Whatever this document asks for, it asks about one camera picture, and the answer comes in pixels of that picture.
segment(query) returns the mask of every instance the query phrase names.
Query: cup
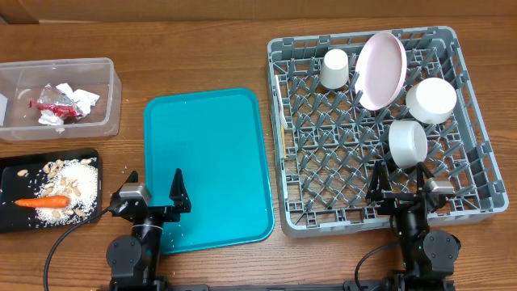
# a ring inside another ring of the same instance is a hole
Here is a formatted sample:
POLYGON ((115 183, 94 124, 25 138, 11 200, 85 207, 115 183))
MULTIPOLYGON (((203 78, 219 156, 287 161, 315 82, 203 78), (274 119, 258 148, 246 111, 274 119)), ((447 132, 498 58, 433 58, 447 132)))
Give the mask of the cup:
POLYGON ((328 89, 338 89, 348 82, 348 55, 341 49, 331 49, 323 57, 320 82, 328 89))
POLYGON ((413 86, 406 95, 410 114, 425 124, 446 121, 456 106, 456 90, 442 78, 427 78, 413 86))
POLYGON ((395 120, 389 127, 389 151, 401 169, 416 166, 427 156, 427 138, 416 121, 395 120))

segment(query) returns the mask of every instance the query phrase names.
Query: white bowl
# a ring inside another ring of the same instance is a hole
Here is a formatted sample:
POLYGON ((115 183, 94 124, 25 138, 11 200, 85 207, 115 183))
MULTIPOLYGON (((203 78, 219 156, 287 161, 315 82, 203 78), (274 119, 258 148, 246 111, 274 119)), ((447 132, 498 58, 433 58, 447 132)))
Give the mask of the white bowl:
POLYGON ((456 90, 442 78, 427 78, 413 86, 406 96, 411 115, 425 124, 446 121, 456 106, 456 90))
POLYGON ((395 120, 389 127, 389 151, 401 169, 416 166, 427 156, 427 138, 416 121, 395 120))
POLYGON ((390 32, 377 32, 364 45, 355 71, 355 91, 362 91, 359 103, 379 110, 397 98, 404 85, 407 56, 401 41, 390 32))
POLYGON ((348 55, 341 49, 331 49, 323 57, 320 82, 328 89, 338 89, 348 82, 348 55))

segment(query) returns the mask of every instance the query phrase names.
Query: carrot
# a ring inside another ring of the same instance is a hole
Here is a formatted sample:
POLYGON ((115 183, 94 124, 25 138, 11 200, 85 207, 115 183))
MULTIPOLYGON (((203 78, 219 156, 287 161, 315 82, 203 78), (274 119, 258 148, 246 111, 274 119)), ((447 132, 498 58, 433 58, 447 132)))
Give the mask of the carrot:
POLYGON ((44 207, 44 208, 64 208, 68 206, 70 199, 67 196, 55 195, 43 198, 20 199, 15 204, 22 207, 44 207))

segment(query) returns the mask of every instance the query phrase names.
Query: dish rack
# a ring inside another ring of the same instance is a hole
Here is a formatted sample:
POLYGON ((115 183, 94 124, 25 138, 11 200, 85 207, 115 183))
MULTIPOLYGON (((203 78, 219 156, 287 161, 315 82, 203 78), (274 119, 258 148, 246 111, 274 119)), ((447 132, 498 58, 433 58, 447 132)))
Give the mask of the dish rack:
POLYGON ((431 226, 477 222, 508 207, 508 196, 481 118, 456 33, 449 27, 395 29, 406 49, 407 74, 398 97, 386 108, 362 108, 355 82, 359 53, 376 32, 274 39, 267 46, 267 79, 275 140, 275 168, 282 230, 292 238, 351 234, 389 227, 364 200, 376 161, 386 161, 395 192, 414 192, 414 171, 396 168, 388 145, 394 120, 414 120, 406 92, 425 78, 450 82, 458 102, 442 124, 422 124, 428 143, 426 166, 449 179, 456 198, 428 215, 431 226), (339 90, 318 80, 330 49, 349 57, 350 78, 339 90), (275 75, 288 127, 282 133, 275 75))

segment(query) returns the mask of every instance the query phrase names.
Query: wooden table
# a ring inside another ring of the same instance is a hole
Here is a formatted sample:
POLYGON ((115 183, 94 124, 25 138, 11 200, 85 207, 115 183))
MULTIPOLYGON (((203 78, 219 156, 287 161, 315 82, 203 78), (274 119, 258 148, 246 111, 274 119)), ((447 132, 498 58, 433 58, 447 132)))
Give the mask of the wooden table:
MULTIPOLYGON (((269 22, 178 22, 19 25, 0 27, 0 61, 110 57, 123 84, 120 132, 107 139, 29 141, 0 144, 0 156, 92 146, 104 160, 103 200, 127 176, 144 173, 142 113, 159 95, 250 88, 260 102, 267 161, 275 202, 275 230, 263 242, 165 257, 159 272, 173 284, 272 285, 339 284, 353 279, 359 259, 393 240, 387 230, 325 238, 290 239, 280 228, 275 158, 265 66, 267 42, 282 36, 359 32, 399 27, 448 25, 460 39, 477 101, 506 182, 517 198, 517 18, 448 17, 296 20, 269 22)), ((482 223, 446 227, 463 247, 454 279, 459 290, 514 289, 517 285, 517 208, 482 223)), ((72 233, 50 268, 51 290, 91 290, 106 285, 108 243, 129 234, 130 224, 105 216, 72 233)), ((44 261, 63 230, 0 235, 0 289, 42 290, 44 261)), ((401 268, 397 252, 369 259, 361 278, 381 278, 401 268)))

